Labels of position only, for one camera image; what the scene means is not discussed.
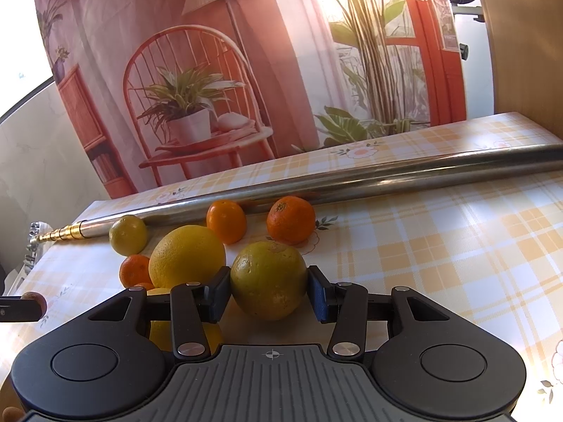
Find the person's left hand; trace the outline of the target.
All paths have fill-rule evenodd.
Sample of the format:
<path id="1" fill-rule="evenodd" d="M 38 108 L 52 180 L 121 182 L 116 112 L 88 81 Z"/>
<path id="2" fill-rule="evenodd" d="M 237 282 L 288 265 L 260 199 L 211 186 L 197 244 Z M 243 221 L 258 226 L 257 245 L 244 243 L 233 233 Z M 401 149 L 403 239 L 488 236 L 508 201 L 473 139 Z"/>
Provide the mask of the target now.
<path id="1" fill-rule="evenodd" d="M 41 293 L 26 292 L 21 295 L 21 299 L 30 307 L 33 321 L 41 319 L 47 313 L 48 304 Z"/>

